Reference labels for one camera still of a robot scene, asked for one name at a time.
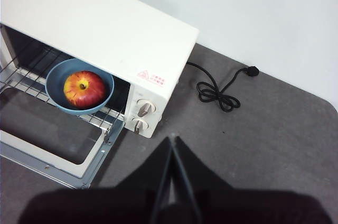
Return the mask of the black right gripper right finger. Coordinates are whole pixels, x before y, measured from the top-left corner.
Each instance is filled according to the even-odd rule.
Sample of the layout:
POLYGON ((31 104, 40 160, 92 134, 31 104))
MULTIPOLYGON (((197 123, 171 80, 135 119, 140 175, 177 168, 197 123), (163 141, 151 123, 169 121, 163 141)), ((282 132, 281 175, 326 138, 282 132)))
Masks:
POLYGON ((180 137, 175 138, 175 153, 203 223, 330 223, 327 211, 310 195, 235 188, 180 137))

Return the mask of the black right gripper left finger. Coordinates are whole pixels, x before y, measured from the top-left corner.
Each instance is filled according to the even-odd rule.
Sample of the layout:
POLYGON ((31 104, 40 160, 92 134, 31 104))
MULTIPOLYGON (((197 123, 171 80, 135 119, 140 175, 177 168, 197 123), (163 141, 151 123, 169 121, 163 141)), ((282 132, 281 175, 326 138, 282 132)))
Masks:
POLYGON ((63 189, 32 198, 20 223, 148 223, 163 190, 172 145, 165 138, 145 162, 114 187, 63 189))

